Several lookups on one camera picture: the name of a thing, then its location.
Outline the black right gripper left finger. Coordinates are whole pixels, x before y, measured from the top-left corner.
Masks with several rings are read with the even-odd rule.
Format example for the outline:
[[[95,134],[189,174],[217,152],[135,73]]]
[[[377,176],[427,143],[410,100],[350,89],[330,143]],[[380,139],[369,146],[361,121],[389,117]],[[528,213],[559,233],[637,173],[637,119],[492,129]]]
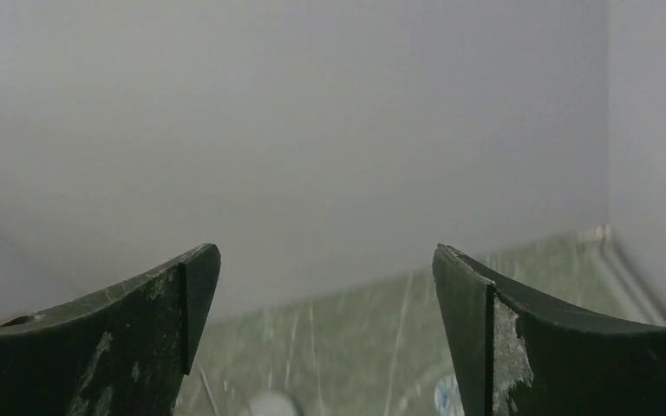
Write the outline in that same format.
[[[0,415],[170,415],[219,279],[201,244],[136,277],[0,324]]]

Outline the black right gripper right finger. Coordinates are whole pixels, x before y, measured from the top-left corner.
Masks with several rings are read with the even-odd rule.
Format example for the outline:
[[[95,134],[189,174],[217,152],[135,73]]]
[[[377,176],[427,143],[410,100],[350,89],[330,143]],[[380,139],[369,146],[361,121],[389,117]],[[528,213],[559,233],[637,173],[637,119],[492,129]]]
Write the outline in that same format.
[[[600,314],[439,244],[432,271],[467,415],[666,415],[666,327]]]

